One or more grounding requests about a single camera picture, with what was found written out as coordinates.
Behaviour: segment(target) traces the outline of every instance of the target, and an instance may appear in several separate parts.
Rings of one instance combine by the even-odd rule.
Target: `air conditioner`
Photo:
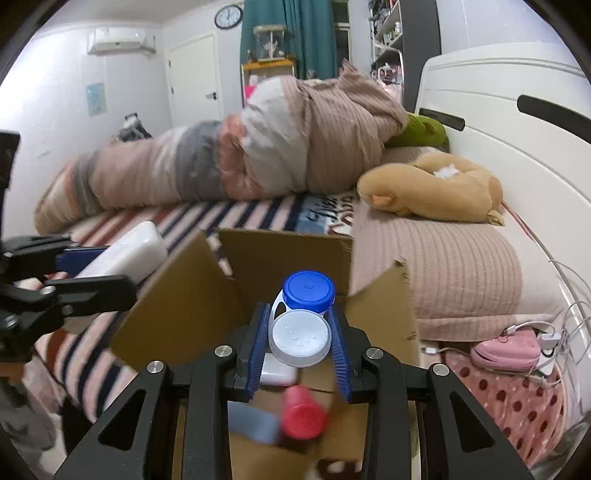
[[[109,27],[96,28],[88,37],[89,54],[117,51],[156,52],[156,37],[147,35],[141,28]]]

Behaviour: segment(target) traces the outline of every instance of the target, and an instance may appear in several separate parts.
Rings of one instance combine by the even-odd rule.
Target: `teal curtain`
[[[285,53],[295,54],[298,78],[337,76],[335,23],[330,0],[246,0],[242,20],[241,63],[256,52],[252,29],[257,25],[286,25]]]

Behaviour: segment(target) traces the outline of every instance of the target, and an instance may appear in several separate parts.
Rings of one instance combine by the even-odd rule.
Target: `red polka dot cushion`
[[[482,370],[457,352],[446,352],[444,361],[484,406],[528,467],[554,449],[566,419],[562,383],[545,387],[527,377]],[[547,381],[551,384],[559,378],[555,368]]]

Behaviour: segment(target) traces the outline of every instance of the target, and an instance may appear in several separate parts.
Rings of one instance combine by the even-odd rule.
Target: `triangular cutout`
[[[138,427],[139,414],[144,405],[145,390],[138,390],[119,410],[117,415],[99,435],[99,443],[117,448],[130,450],[134,444],[135,430]]]
[[[492,447],[495,441],[470,407],[466,405],[463,398],[457,392],[450,393],[449,398],[452,402],[453,415],[456,418],[462,450],[470,453]]]

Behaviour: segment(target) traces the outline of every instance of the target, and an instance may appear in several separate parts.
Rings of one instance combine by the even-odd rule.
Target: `yellow plush neck pillow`
[[[458,172],[446,178],[434,175],[450,166]],[[357,191],[364,202],[398,216],[504,225],[495,210],[503,200],[501,182],[457,155],[427,153],[410,164],[373,168],[359,179]]]

